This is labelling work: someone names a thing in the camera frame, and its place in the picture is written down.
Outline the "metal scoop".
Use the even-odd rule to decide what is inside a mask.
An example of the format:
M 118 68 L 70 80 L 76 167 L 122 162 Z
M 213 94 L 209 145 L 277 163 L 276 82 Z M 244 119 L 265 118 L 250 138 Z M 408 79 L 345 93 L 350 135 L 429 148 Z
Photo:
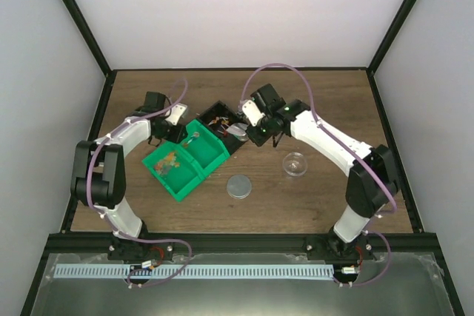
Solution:
M 234 135 L 235 137 L 242 138 L 247 135 L 247 128 L 248 125 L 244 123 L 234 123 L 231 124 L 228 128 L 226 128 L 226 131 Z

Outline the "green bin with lollipop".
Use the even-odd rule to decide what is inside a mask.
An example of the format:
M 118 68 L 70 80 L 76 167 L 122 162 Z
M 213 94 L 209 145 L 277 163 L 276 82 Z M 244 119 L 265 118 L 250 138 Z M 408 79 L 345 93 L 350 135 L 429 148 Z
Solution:
M 176 151 L 183 158 L 189 158 L 190 163 L 196 168 L 198 174 L 203 178 L 207 178 L 230 157 L 230 154 L 225 145 L 199 120 L 192 120 L 186 125 L 186 129 L 188 135 L 177 145 Z M 188 147 L 184 147 L 183 143 L 194 132 L 199 132 L 199 138 Z

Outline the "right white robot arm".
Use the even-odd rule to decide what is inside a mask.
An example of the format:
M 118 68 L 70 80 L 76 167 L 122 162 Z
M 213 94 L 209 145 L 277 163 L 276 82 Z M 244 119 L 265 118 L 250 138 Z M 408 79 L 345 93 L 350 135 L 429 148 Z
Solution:
M 351 138 L 319 118 L 303 101 L 287 103 L 271 84 L 241 101 L 239 108 L 249 124 L 246 133 L 256 146 L 268 140 L 278 144 L 286 135 L 321 153 L 347 177 L 347 205 L 328 233 L 327 244 L 334 257 L 349 257 L 373 218 L 397 210 L 398 174 L 388 147 L 372 147 Z

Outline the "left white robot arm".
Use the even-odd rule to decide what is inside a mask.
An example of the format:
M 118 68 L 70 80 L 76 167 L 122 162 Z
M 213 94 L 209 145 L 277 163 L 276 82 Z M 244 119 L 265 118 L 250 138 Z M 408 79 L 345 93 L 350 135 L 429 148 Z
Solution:
M 151 241 L 141 235 L 145 224 L 125 198 L 125 158 L 139 144 L 154 138 L 171 143 L 182 141 L 187 131 L 179 121 L 186 113 L 186 104 L 171 102 L 162 93 L 148 92 L 144 104 L 114 130 L 76 145 L 70 182 L 72 197 L 97 212 L 116 237 L 126 238 L 124 248 L 136 260 L 150 254 Z

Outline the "green bin with star candies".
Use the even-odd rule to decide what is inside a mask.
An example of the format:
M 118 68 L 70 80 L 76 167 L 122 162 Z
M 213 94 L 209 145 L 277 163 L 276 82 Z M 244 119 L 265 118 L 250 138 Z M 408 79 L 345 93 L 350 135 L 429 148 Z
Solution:
M 198 174 L 196 168 L 190 163 L 189 158 L 183 158 L 182 155 L 176 151 L 177 145 L 178 144 L 171 142 L 161 144 L 146 156 L 142 160 L 142 163 L 171 196 L 176 201 L 181 202 L 201 184 L 204 178 Z M 178 161 L 181 165 L 179 168 L 173 168 L 167 175 L 160 176 L 155 172 L 154 166 L 171 151 L 177 152 Z

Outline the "pile of star candies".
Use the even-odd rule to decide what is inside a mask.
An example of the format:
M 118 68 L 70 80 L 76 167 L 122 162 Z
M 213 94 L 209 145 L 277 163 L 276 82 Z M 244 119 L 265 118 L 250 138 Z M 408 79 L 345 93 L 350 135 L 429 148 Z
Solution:
M 155 172 L 160 176 L 167 175 L 173 168 L 179 168 L 180 162 L 178 161 L 178 155 L 176 151 L 171 151 L 160 161 L 158 161 L 155 166 Z

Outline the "blue lollipop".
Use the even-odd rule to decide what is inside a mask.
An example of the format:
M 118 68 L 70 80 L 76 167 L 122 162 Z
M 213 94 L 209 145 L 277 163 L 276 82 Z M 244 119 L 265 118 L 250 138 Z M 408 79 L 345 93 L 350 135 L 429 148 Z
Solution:
M 193 143 L 194 141 L 196 141 L 196 140 L 199 138 L 199 136 L 200 136 L 199 132 L 194 132 L 194 133 L 190 136 L 190 138 L 189 138 L 187 141 L 185 141 L 185 142 L 183 143 L 183 146 L 184 146 L 184 147 L 188 147 L 191 143 Z

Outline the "clear plastic cup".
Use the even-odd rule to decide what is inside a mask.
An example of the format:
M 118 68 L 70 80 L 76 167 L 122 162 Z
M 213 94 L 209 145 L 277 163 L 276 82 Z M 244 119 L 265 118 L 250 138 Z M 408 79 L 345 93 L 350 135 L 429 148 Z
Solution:
M 300 152 L 291 152 L 282 160 L 282 167 L 290 177 L 301 177 L 307 172 L 307 160 Z

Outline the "black plastic bin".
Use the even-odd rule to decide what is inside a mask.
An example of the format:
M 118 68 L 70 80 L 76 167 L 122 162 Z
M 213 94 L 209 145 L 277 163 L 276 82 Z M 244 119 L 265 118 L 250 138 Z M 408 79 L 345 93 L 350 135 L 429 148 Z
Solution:
M 223 145 L 230 155 L 233 155 L 248 140 L 248 136 L 238 138 L 226 131 L 231 124 L 244 123 L 241 118 L 226 104 L 217 101 L 198 115 L 198 120 L 206 127 Z

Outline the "round grey lid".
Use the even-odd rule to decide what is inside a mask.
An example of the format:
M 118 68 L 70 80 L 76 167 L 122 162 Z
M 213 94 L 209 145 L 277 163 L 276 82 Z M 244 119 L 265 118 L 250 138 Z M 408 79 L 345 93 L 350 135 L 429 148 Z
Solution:
M 252 191 L 252 183 L 246 175 L 233 175 L 227 181 L 227 193 L 232 198 L 246 198 Z

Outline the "grey metal front panel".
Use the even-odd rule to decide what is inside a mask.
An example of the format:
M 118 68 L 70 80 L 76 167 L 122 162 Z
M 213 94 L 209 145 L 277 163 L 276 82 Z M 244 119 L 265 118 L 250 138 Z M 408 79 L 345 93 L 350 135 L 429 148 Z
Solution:
M 51 256 L 32 315 L 453 315 L 434 257 L 378 253 L 358 284 L 332 280 L 55 279 L 58 264 L 112 264 L 105 255 Z M 190 265 L 319 264 L 302 255 L 203 254 Z

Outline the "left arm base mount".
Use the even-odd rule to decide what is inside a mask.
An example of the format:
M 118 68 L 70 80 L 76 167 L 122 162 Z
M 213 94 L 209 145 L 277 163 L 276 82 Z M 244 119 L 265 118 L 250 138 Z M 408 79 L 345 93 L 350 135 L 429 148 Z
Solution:
M 138 263 L 146 260 L 171 260 L 173 245 L 139 243 L 113 237 L 107 253 L 108 260 Z

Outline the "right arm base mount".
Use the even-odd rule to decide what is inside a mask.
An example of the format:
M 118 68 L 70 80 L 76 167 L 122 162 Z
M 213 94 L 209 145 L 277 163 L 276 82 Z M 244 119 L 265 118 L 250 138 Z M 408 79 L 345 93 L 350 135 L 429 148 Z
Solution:
M 304 239 L 304 249 L 309 258 L 325 260 L 328 263 L 356 262 L 360 257 L 363 260 L 372 260 L 373 254 L 366 249 L 367 240 L 356 238 L 353 242 L 345 243 L 332 234 L 308 235 Z

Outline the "black aluminium frame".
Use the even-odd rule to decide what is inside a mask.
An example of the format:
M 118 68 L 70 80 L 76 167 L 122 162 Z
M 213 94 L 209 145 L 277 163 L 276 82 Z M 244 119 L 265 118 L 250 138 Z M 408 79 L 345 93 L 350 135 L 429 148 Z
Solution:
M 403 0 L 389 26 L 388 31 L 384 35 L 381 44 L 378 46 L 373 59 L 370 61 L 369 66 L 365 68 L 385 138 L 388 140 L 389 147 L 393 150 L 395 168 L 399 174 L 401 191 L 404 195 L 404 205 L 407 208 L 410 218 L 410 225 L 413 230 L 410 234 L 391 233 L 386 237 L 392 247 L 392 250 L 395 252 L 433 253 L 436 265 L 441 269 L 441 279 L 443 281 L 444 289 L 447 292 L 447 297 L 449 298 L 450 309 L 455 315 L 463 315 L 464 310 L 455 289 L 455 285 L 441 250 L 441 246 L 438 242 L 438 238 L 434 232 L 427 232 L 424 229 L 418 208 L 415 204 L 411 187 L 408 182 L 407 174 L 401 162 L 398 147 L 396 146 L 395 139 L 393 137 L 390 122 L 387 118 L 383 101 L 375 82 L 376 70 L 380 67 L 382 60 L 388 53 L 389 48 L 395 41 L 395 38 L 400 32 L 402 25 L 407 20 L 408 15 L 417 1 L 418 0 Z M 107 60 L 105 59 L 104 54 L 101 51 L 89 25 L 87 24 L 87 21 L 83 16 L 76 0 L 62 0 L 62 2 L 66 6 L 67 11 L 72 16 L 72 19 L 74 20 L 82 37 L 86 41 L 87 46 L 91 50 L 94 59 L 99 64 L 99 67 L 105 76 L 105 83 L 101 91 L 99 104 L 97 106 L 92 122 L 92 127 L 90 128 L 88 135 L 89 139 L 94 139 L 99 135 L 99 129 L 103 122 L 104 114 L 107 109 L 118 72 L 117 70 L 111 69 L 107 63 Z M 105 244 L 112 239 L 112 235 L 109 232 L 71 231 L 70 227 L 72 226 L 73 217 L 76 213 L 77 206 L 78 203 L 75 198 L 71 198 L 68 201 L 60 231 L 56 234 L 49 235 L 47 239 L 38 269 L 36 270 L 33 282 L 21 311 L 23 315 L 31 315 L 33 313 L 34 304 L 39 299 L 39 295 L 41 293 L 40 279 L 44 277 L 47 258 L 51 254 L 60 252 L 102 252 L 104 251 Z M 317 236 L 315 234 L 189 233 L 187 234 L 187 237 L 193 242 L 193 249 L 196 252 L 235 252 L 237 254 L 249 252 L 256 254 L 258 252 L 300 252 L 309 245 L 310 241 L 315 240 Z

